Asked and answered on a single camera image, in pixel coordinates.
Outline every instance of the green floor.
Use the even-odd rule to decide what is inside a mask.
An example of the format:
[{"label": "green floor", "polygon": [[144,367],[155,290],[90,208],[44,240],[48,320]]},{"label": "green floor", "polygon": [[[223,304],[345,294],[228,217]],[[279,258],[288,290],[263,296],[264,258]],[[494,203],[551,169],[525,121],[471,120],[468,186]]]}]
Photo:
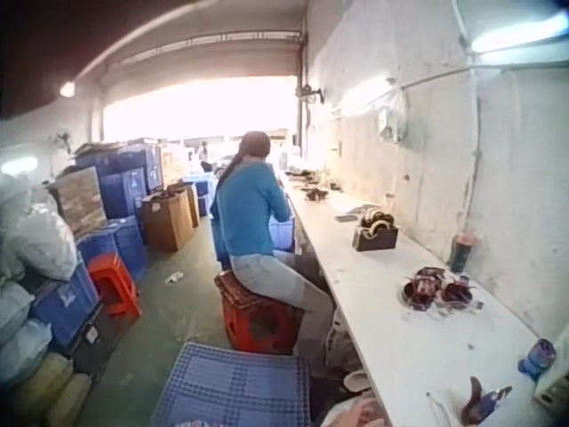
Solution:
[{"label": "green floor", "polygon": [[[176,271],[184,278],[166,284]],[[142,317],[118,344],[77,426],[148,426],[184,342],[229,347],[213,283],[218,271],[207,220],[179,253],[150,255],[139,283]]]}]

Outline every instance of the long table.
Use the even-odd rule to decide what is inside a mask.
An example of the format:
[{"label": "long table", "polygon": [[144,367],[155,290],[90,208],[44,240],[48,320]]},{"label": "long table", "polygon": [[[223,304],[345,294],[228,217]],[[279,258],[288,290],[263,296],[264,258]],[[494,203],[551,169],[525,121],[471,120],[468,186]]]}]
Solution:
[{"label": "long table", "polygon": [[456,415],[469,400],[472,375],[485,391],[513,387],[484,427],[550,423],[532,398],[534,383],[517,371],[537,337],[512,312],[476,283],[473,295],[485,304],[480,311],[444,317],[435,308],[409,310],[399,297],[408,278],[422,267],[444,265],[402,233],[394,250],[356,252],[351,245],[355,223],[335,216],[363,201],[335,192],[326,200],[308,201],[293,182],[283,181],[394,427],[460,425]]}]

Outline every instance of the red plastic stool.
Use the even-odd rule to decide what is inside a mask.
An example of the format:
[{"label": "red plastic stool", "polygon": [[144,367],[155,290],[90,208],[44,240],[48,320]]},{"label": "red plastic stool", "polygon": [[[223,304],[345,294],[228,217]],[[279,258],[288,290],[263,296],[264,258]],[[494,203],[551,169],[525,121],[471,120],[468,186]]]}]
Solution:
[{"label": "red plastic stool", "polygon": [[215,278],[221,291],[223,321],[236,350],[252,353],[292,354],[302,310],[248,291],[232,271]]},{"label": "red plastic stool", "polygon": [[117,254],[103,254],[89,262],[89,276],[111,315],[127,313],[134,318],[142,314],[136,286]]}]

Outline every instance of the blue long-sleeve shirt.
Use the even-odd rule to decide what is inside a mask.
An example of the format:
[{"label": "blue long-sleeve shirt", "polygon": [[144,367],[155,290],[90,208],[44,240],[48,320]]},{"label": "blue long-sleeve shirt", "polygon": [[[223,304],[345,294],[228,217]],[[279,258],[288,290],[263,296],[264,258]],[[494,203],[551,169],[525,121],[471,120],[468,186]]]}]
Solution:
[{"label": "blue long-sleeve shirt", "polygon": [[231,256],[273,255],[268,220],[271,214],[278,222],[291,217],[285,194],[265,163],[250,163],[233,172],[218,189],[211,213],[213,227],[220,226],[218,239]]}]

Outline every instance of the fluorescent light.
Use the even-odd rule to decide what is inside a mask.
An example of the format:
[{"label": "fluorescent light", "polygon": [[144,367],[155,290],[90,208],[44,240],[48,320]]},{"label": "fluorescent light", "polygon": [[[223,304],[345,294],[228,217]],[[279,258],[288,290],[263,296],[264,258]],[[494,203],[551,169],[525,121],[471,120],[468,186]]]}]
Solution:
[{"label": "fluorescent light", "polygon": [[21,157],[2,164],[2,173],[17,175],[19,173],[31,172],[37,168],[37,158]]},{"label": "fluorescent light", "polygon": [[508,47],[539,42],[569,32],[569,15],[566,11],[546,20],[526,22],[483,34],[472,43],[474,52],[490,52]]},{"label": "fluorescent light", "polygon": [[71,98],[75,95],[75,83],[67,82],[60,89],[60,95],[66,98]]}]

